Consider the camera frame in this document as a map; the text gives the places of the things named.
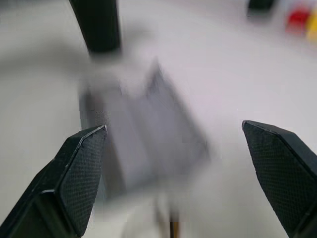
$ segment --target yellow object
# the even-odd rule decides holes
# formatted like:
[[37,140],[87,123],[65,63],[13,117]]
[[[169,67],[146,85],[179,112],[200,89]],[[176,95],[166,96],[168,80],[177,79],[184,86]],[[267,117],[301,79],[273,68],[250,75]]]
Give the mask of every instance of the yellow object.
[[317,42],[317,9],[315,9],[307,21],[306,37],[310,41]]

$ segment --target textured gripper pad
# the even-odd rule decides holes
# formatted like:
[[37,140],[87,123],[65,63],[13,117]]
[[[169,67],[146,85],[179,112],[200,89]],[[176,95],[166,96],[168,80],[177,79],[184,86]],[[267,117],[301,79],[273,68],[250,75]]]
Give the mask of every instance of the textured gripper pad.
[[105,128],[87,137],[60,186],[60,196],[65,210],[81,237],[87,228],[101,175],[105,144]]
[[[291,236],[316,200],[316,180],[296,151],[272,129],[285,130],[270,125],[269,129],[265,129],[265,124],[259,124],[247,121],[243,131],[260,185],[285,231]],[[303,144],[295,134],[285,132],[293,142]]]

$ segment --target white surface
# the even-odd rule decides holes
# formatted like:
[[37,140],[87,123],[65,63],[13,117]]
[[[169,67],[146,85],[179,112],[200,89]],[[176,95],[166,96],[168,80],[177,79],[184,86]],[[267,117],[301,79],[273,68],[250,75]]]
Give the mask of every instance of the white surface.
[[[1,221],[80,130],[79,79],[111,73],[137,93],[156,58],[211,142],[213,163],[181,204],[185,237],[287,237],[257,182],[241,122],[294,131],[316,151],[316,50],[285,35],[281,21],[251,24],[244,5],[211,2],[120,1],[124,58],[98,66],[68,3],[0,16]],[[143,203],[95,216],[85,237],[120,237]]]

